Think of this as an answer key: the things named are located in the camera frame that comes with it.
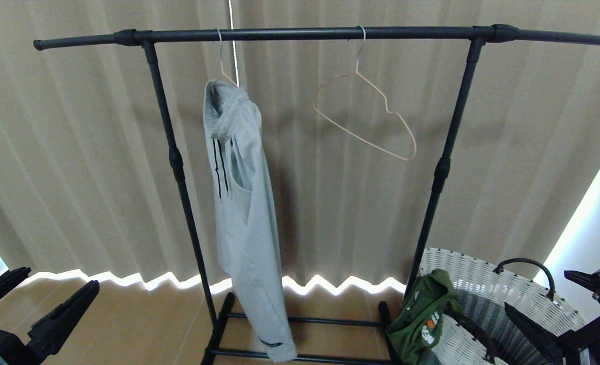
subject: rack base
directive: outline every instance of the rack base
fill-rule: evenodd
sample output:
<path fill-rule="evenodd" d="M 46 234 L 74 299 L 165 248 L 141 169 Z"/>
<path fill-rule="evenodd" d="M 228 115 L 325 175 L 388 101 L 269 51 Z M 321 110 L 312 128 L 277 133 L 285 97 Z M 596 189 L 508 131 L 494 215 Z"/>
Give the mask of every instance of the rack base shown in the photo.
<path fill-rule="evenodd" d="M 228 293 L 219 317 L 217 319 L 217 326 L 212 331 L 212 336 L 208 342 L 208 346 L 205 348 L 205 355 L 201 361 L 201 365 L 211 365 L 214 363 L 214 358 L 217 355 L 221 356 L 239 356 L 239 357 L 254 357 L 254 358 L 268 358 L 266 353 L 258 351 L 248 351 L 241 349 L 223 349 L 219 347 L 221 344 L 221 338 L 223 337 L 223 331 L 226 330 L 229 318 L 245 319 L 246 316 L 243 313 L 233 313 L 233 305 L 235 304 L 235 294 Z M 380 322 L 373 321 L 353 321 L 347 319 L 328 319 L 328 318 L 314 318 L 314 317 L 289 317 L 290 322 L 304 322 L 304 323 L 321 323 L 331 325 L 350 325 L 350 326 L 372 326 L 378 328 L 385 328 L 390 324 L 390 311 L 388 310 L 388 304 L 385 301 L 379 303 L 379 317 Z M 319 362 L 319 363 L 345 363 L 348 365 L 374 365 L 374 364 L 400 364 L 399 356 L 395 353 L 390 344 L 388 335 L 384 333 L 386 340 L 386 346 L 388 347 L 388 355 L 390 360 L 377 360 L 373 358 L 355 358 L 355 357 L 339 357 L 339 356 L 326 356 L 326 355 L 303 355 L 298 354 L 298 357 L 294 361 L 305 361 L 305 362 Z"/>

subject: black drawstring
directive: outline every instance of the black drawstring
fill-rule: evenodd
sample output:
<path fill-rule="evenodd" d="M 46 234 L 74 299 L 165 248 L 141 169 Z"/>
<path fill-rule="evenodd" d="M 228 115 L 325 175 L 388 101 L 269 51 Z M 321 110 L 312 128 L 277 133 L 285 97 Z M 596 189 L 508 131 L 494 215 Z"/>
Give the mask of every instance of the black drawstring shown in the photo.
<path fill-rule="evenodd" d="M 217 162 L 217 144 L 219 145 L 219 157 L 221 158 L 221 169 L 223 169 L 223 182 L 226 185 L 226 195 L 228 195 L 228 177 L 226 176 L 226 167 L 223 164 L 223 152 L 221 151 L 221 141 L 212 139 L 212 151 L 214 152 L 214 171 L 217 174 L 217 185 L 219 185 L 219 201 L 221 201 L 221 177 L 219 176 L 219 163 Z"/>

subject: white laundry basket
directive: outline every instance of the white laundry basket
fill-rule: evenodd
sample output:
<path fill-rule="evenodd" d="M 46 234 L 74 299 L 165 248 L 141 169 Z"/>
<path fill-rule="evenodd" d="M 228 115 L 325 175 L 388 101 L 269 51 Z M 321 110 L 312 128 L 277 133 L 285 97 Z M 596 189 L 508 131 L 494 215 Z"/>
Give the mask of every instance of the white laundry basket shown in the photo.
<path fill-rule="evenodd" d="M 507 272 L 502 266 L 524 262 L 543 268 L 550 289 L 532 280 Z M 493 338 L 500 360 L 515 365 L 541 365 L 546 360 L 507 317 L 504 303 L 513 305 L 555 335 L 578 330 L 585 321 L 563 298 L 554 293 L 550 272 L 540 263 L 529 259 L 511 259 L 498 266 L 444 249 L 427 248 L 420 263 L 421 275 L 434 269 L 448 271 L 465 316 L 478 324 Z M 468 331 L 456 326 L 453 319 L 444 322 L 441 340 L 432 351 L 445 365 L 487 363 L 482 358 L 483 346 L 472 340 Z"/>

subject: vertical black pole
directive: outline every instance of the vertical black pole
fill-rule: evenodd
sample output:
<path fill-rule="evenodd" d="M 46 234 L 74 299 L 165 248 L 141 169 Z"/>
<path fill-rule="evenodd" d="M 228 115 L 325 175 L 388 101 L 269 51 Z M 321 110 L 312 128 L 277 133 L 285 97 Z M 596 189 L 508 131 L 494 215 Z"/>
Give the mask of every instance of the vertical black pole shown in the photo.
<path fill-rule="evenodd" d="M 408 277 L 408 283 L 406 286 L 406 292 L 404 297 L 408 295 L 411 287 L 413 286 L 415 279 L 420 272 L 420 263 L 426 248 L 426 242 L 428 240 L 428 233 L 430 226 L 433 224 L 433 217 L 435 217 L 435 210 L 437 208 L 437 202 L 439 201 L 439 194 L 444 189 L 444 181 L 448 177 L 448 171 L 451 168 L 451 152 L 453 151 L 453 144 L 456 141 L 458 135 L 458 129 L 460 128 L 460 121 L 462 120 L 462 113 L 464 113 L 464 107 L 467 104 L 467 96 L 469 96 L 469 89 L 471 89 L 471 81 L 473 80 L 473 73 L 476 71 L 476 65 L 480 58 L 480 49 L 485 45 L 485 39 L 477 38 L 471 41 L 469 46 L 469 53 L 467 54 L 467 66 L 464 69 L 464 76 L 462 76 L 462 83 L 460 84 L 460 92 L 458 92 L 458 100 L 456 101 L 456 107 L 453 110 L 453 117 L 451 118 L 451 125 L 448 128 L 448 135 L 446 135 L 446 143 L 444 143 L 444 152 L 442 157 L 437 162 L 435 168 L 435 179 L 430 189 L 430 199 L 428 199 L 428 206 L 426 208 L 426 215 L 424 216 L 424 222 L 420 231 L 420 238 L 418 239 L 418 247 L 415 249 L 413 256 L 412 268 L 410 269 L 410 276 Z"/>
<path fill-rule="evenodd" d="M 149 68 L 152 70 L 152 80 L 154 81 L 154 89 L 156 90 L 158 107 L 161 110 L 161 118 L 163 118 L 163 125 L 165 127 L 165 136 L 167 137 L 167 143 L 170 147 L 170 166 L 172 166 L 174 177 L 176 178 L 176 182 L 179 187 L 182 210 L 185 213 L 187 229 L 190 232 L 192 247 L 194 248 L 194 256 L 196 257 L 196 265 L 198 266 L 199 274 L 201 275 L 201 286 L 203 286 L 205 301 L 210 312 L 210 319 L 212 319 L 212 327 L 215 328 L 217 326 L 217 315 L 216 311 L 214 310 L 214 303 L 212 302 L 212 294 L 210 294 L 208 276 L 205 272 L 203 254 L 201 252 L 201 246 L 199 245 L 199 234 L 196 232 L 196 226 L 194 225 L 194 216 L 192 213 L 192 206 L 190 204 L 190 196 L 187 194 L 187 187 L 185 185 L 185 173 L 182 169 L 182 156 L 180 155 L 178 147 L 176 147 L 176 138 L 174 137 L 172 119 L 170 118 L 170 111 L 167 107 L 167 99 L 165 98 L 163 79 L 161 79 L 161 71 L 158 69 L 156 48 L 152 42 L 147 41 L 142 43 L 142 48 L 144 48 L 145 55 L 147 55 Z"/>

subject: black metal clothing rack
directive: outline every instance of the black metal clothing rack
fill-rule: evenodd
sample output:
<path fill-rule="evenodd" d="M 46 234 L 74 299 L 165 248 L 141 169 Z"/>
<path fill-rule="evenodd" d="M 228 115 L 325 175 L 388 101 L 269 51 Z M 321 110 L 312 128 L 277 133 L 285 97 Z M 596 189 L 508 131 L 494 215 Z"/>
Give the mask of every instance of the black metal clothing rack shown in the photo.
<path fill-rule="evenodd" d="M 431 187 L 430 199 L 425 213 L 424 221 L 418 238 L 416 251 L 414 252 L 412 268 L 407 281 L 406 293 L 414 283 L 420 267 L 428 233 L 435 216 L 439 195 L 444 188 L 444 181 L 448 177 L 451 168 L 451 153 L 455 143 L 462 113 L 464 112 L 467 96 L 471 88 L 471 81 L 476 70 L 476 65 L 480 58 L 480 51 L 486 43 L 502 43 L 513 40 L 558 42 L 570 44 L 585 44 L 591 46 L 600 46 L 600 35 L 577 34 L 568 32 L 548 32 L 543 30 L 523 30 L 511 25 L 495 24 L 490 27 L 367 27 L 365 28 L 367 39 L 459 39 L 470 40 L 469 53 L 467 54 L 466 67 L 460 84 L 460 92 L 456 101 L 451 124 L 446 135 L 444 151 L 435 168 L 434 180 Z M 223 29 L 221 37 L 224 41 L 249 41 L 249 40 L 349 40 L 363 39 L 363 32 L 360 27 L 341 27 L 341 28 L 269 28 L 269 29 Z M 214 310 L 210 286 L 208 284 L 203 255 L 199 245 L 199 237 L 194 224 L 194 216 L 190 205 L 190 197 L 185 185 L 185 173 L 182 168 L 182 156 L 176 146 L 176 139 L 172 128 L 169 109 L 163 89 L 163 80 L 158 67 L 158 57 L 154 44 L 160 42 L 214 42 L 219 41 L 219 34 L 215 29 L 206 30 L 120 30 L 113 34 L 87 35 L 81 37 L 72 37 L 65 39 L 34 40 L 34 48 L 41 51 L 49 48 L 65 48 L 75 46 L 87 46 L 98 44 L 120 44 L 122 46 L 141 46 L 145 51 L 149 68 L 152 72 L 154 89 L 156 90 L 156 99 L 160 108 L 165 136 L 169 145 L 170 165 L 178 184 L 180 200 L 182 202 L 183 212 L 190 232 L 196 263 L 198 264 L 201 276 L 201 285 L 205 294 L 205 301 L 210 312 L 212 320 L 212 335 L 205 349 L 205 356 L 202 364 L 211 364 L 217 355 L 242 356 L 266 358 L 266 354 L 256 351 L 245 351 L 237 349 L 223 349 L 219 346 L 223 331 L 226 329 L 226 323 L 229 318 L 245 318 L 244 314 L 231 312 L 235 296 L 228 293 L 221 306 L 219 316 Z M 379 303 L 379 315 L 381 321 L 353 321 L 326 318 L 311 317 L 289 317 L 290 322 L 309 322 L 324 323 L 332 325 L 352 325 L 352 326 L 372 326 L 385 328 L 390 324 L 390 312 L 385 302 Z M 348 363 L 348 364 L 374 364 L 374 363 L 400 363 L 400 360 L 393 351 L 390 340 L 386 337 L 386 345 L 390 360 L 377 360 L 365 358 L 349 358 L 340 356 L 319 356 L 319 355 L 299 355 L 296 360 L 307 362 L 322 363 Z"/>

